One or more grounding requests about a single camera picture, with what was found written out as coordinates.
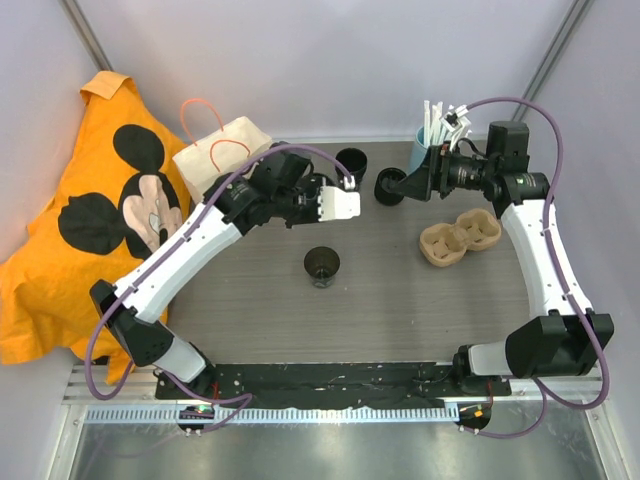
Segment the dark coffee cup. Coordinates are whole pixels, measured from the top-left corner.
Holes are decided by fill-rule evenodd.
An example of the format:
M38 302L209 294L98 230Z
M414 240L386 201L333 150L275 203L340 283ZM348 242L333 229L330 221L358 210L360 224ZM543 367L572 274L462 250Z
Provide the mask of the dark coffee cup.
M334 283L341 266L338 253L327 246L310 249L303 260L303 267L316 288L327 288Z

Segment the white paper takeout bag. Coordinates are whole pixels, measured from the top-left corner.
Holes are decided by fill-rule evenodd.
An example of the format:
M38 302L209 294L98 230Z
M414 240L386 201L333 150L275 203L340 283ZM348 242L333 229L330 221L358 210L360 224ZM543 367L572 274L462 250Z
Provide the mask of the white paper takeout bag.
M215 115L219 129L196 140L186 124L186 107L206 105ZM217 110L206 100L192 98L180 108L180 121L190 144L173 156L181 177L194 203L202 201L204 193L223 174L232 173L251 156L266 151L272 137L258 128L248 117L241 116L225 124Z

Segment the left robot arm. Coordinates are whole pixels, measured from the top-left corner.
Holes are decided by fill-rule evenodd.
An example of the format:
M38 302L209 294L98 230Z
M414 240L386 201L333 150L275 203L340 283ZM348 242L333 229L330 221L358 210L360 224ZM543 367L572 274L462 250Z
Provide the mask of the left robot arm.
M217 254L273 217L286 226L326 220L322 203L335 188L321 184L306 192L313 175L311 157L336 158L311 146L273 145L224 174L206 192L185 226L136 271L115 285L97 282L91 297L108 329L135 366L153 365L187 396L212 392L215 369L193 344L176 336L160 319L175 295Z

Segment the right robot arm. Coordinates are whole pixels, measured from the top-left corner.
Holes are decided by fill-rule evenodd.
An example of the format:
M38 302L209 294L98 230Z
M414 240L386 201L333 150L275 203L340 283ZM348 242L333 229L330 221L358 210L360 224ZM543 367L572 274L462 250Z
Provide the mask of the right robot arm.
M447 144L428 148L412 173L393 172L375 187L379 202L428 201L454 189L479 191L509 235L529 300L529 321L505 340L461 348L451 371L457 391L472 395L488 376L582 376L614 333L610 315L597 313L573 274L547 203L550 183L528 170L529 129L523 122L490 124L485 152L466 156Z

